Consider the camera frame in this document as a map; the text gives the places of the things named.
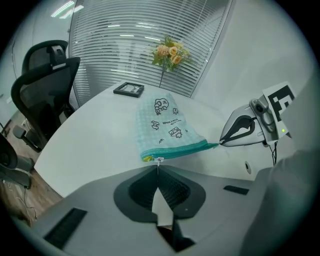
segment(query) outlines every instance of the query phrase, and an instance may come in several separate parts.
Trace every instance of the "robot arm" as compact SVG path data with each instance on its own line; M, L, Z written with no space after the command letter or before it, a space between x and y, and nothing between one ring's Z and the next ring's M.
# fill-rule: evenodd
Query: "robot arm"
M282 136L290 136L280 114L294 98L288 82L263 90L259 99L254 98L232 112L222 130L220 144L225 147L261 142L272 145ZM241 133L241 128L249 130Z

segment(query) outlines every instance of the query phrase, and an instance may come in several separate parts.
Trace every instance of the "chair backrest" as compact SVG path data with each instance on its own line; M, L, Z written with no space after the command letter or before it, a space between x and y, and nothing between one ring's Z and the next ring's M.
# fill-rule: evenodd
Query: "chair backrest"
M62 54L66 58L68 42L63 40L50 40L32 46L26 53L22 63L22 75L28 71L44 64L51 63L51 47L61 48Z
M28 119L43 147L61 125L59 115L70 107L69 95L80 58L62 59L55 64L30 69L11 89L12 101Z
M8 169L14 169L17 163L18 157L16 151L7 139L0 134L0 167L3 166Z

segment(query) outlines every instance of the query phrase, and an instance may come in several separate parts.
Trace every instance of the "green towel hem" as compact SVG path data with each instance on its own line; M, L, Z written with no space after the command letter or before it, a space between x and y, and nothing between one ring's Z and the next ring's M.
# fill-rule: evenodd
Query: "green towel hem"
M203 150L212 149L217 147L218 145L218 143L208 143L208 141L204 139L198 143L186 146L149 149L142 152L140 156L143 161L152 161L155 158L171 159L186 156Z

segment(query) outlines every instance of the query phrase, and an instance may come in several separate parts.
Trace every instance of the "zipper pull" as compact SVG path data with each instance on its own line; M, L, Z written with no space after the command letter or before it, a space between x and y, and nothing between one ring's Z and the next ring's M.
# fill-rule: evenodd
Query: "zipper pull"
M157 158L154 159L154 161L157 162L157 165L158 165L158 166L159 166L160 163L162 163L164 160L165 160L164 157L157 157Z

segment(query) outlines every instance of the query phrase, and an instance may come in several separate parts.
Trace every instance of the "white table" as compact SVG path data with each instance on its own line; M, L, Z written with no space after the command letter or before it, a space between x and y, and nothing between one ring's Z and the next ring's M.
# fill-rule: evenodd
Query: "white table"
M136 111L139 101L149 93L169 91L145 85L140 98L114 94L121 83L101 92L68 118L38 158L36 171L61 196L66 197L88 182L155 164L142 162L139 157L135 143ZM221 114L191 98L170 93L197 133L208 142L219 142L226 123ZM247 173L246 154L244 147L218 146L167 159L163 164L213 176L253 180L256 173Z

